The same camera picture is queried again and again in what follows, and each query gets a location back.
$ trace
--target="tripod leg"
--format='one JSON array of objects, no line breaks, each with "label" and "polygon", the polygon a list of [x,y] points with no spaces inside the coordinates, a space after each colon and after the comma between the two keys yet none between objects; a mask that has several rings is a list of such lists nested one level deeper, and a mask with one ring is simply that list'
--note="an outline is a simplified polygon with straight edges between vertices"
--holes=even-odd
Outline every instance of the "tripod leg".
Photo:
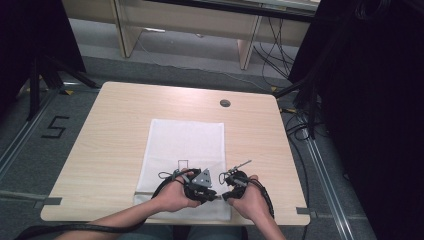
[{"label": "tripod leg", "polygon": [[63,71],[69,73],[72,77],[76,78],[77,80],[84,83],[88,87],[99,88],[95,82],[91,81],[90,79],[88,79],[84,75],[80,74],[79,72],[75,71],[74,69],[72,69],[68,65],[62,63],[61,61],[59,61],[55,58],[49,57],[49,56],[44,56],[44,58],[46,59],[47,62],[51,63],[52,65],[58,67],[59,69],[61,69]]}]

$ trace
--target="wrist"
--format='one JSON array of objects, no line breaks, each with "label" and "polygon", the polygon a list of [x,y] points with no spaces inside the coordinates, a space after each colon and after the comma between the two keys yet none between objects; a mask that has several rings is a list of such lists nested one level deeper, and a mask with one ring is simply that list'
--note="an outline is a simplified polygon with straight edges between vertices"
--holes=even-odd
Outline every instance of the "wrist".
[{"label": "wrist", "polygon": [[150,215],[154,215],[156,213],[163,212],[163,204],[161,203],[160,199],[152,198],[147,202],[144,202],[142,204],[148,205],[148,209],[150,210]]}]

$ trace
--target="white cloth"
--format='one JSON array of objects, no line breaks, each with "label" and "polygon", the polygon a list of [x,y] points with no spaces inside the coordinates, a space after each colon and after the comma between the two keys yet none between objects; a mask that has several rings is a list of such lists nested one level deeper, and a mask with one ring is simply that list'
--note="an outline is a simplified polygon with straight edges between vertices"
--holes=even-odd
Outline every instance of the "white cloth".
[{"label": "white cloth", "polygon": [[[172,173],[178,168],[206,168],[210,171],[212,190],[227,192],[219,183],[219,174],[226,171],[224,123],[204,123],[153,119],[136,192],[153,193],[163,181],[160,172]],[[134,204],[145,202],[151,195],[136,194]],[[197,208],[185,208],[175,213],[159,213],[151,218],[221,220],[231,219],[231,208],[223,200],[206,202]]]}]

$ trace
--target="wooden table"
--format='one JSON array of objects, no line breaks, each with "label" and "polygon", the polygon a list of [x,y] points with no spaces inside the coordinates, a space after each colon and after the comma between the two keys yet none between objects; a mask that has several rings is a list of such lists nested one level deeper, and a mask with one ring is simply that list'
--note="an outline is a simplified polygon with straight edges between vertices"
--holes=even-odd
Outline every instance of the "wooden table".
[{"label": "wooden table", "polygon": [[[231,102],[222,107],[220,101]],[[308,215],[276,100],[271,95],[108,82],[103,85],[44,206],[46,221],[91,221],[133,205],[152,119],[223,122],[227,169],[243,167],[267,188],[279,225],[306,225]],[[150,223],[249,225],[234,209],[230,222]]]}]

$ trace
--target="black curtain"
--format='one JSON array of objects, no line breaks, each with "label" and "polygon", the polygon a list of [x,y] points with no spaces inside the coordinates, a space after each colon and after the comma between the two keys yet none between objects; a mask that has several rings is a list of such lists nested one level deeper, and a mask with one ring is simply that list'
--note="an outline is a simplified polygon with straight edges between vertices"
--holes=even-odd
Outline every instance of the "black curtain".
[{"label": "black curtain", "polygon": [[60,0],[2,0],[0,33],[0,117],[29,78],[37,56],[54,57],[85,72]]}]

